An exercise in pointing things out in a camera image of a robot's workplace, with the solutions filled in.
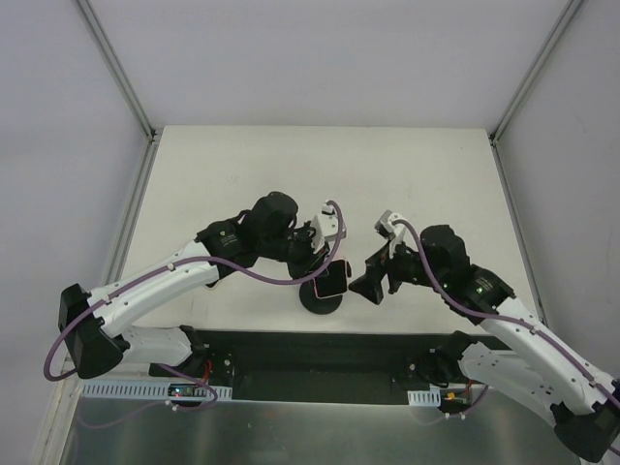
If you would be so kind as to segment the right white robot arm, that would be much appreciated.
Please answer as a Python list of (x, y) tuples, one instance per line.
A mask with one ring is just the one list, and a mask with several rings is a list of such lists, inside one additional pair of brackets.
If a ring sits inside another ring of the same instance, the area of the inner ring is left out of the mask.
[(581, 459), (597, 463), (619, 436), (619, 381), (580, 356), (531, 312), (494, 272), (471, 262), (448, 225), (416, 233), (399, 217), (376, 223), (386, 245), (349, 288), (379, 304), (404, 283), (440, 295), (451, 311), (514, 355), (503, 358), (461, 331), (435, 351), (440, 384), (481, 382), (534, 412)]

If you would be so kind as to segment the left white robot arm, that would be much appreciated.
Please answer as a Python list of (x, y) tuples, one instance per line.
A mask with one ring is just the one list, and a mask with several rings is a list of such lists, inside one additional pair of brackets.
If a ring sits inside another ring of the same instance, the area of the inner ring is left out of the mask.
[(291, 197), (271, 192), (252, 208), (210, 224), (145, 271), (91, 291), (79, 284), (66, 288), (58, 341), (67, 347), (74, 374), (88, 380), (122, 363), (147, 363), (153, 376), (205, 377), (207, 349), (191, 326), (138, 327), (137, 320), (194, 288), (213, 288), (236, 271), (262, 280), (252, 269), (260, 259), (288, 268), (287, 280), (265, 279), (272, 285), (301, 285), (320, 276), (345, 234), (342, 212), (327, 201), (302, 225), (297, 213)]

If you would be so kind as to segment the black round-base phone stand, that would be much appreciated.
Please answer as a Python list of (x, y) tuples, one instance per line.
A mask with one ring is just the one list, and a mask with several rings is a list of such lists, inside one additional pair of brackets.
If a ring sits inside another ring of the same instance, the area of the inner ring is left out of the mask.
[(343, 301), (342, 295), (327, 298), (316, 297), (314, 288), (310, 283), (304, 283), (299, 287), (298, 296), (301, 305), (308, 312), (321, 316), (335, 312)]

